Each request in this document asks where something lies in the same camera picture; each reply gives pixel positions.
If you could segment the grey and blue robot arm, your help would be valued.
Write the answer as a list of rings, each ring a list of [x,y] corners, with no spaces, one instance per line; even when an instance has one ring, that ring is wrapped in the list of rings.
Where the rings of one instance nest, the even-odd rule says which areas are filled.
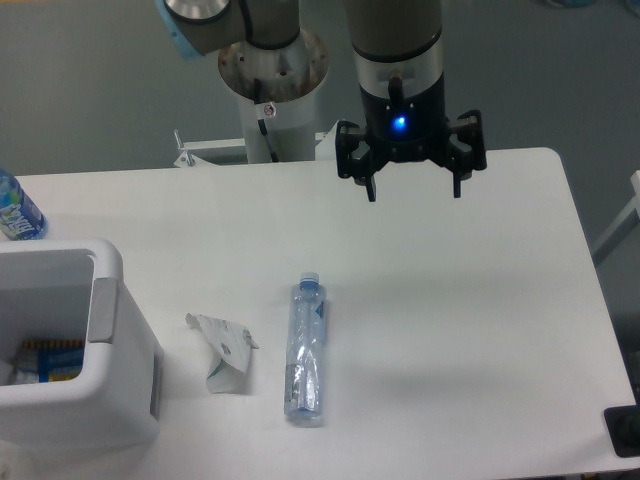
[[[157,10],[185,57],[218,56],[236,96],[251,163],[315,156],[316,96],[328,51],[305,29],[296,1],[160,1]],[[455,185],[487,166],[481,114],[445,113],[442,15],[437,1],[348,1],[363,124],[341,120],[337,173],[376,194],[375,174],[389,163],[431,161]]]

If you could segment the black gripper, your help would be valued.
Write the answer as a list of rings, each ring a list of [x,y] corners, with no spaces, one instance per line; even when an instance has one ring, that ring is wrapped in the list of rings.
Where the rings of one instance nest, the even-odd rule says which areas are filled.
[[[374,175],[388,162],[430,160],[452,174],[453,196],[460,198],[462,182],[487,168],[482,114],[474,109],[449,120],[444,92],[443,76],[428,89],[404,96],[398,105],[361,88],[365,127],[347,120],[336,125],[338,176],[353,178],[375,202]]]

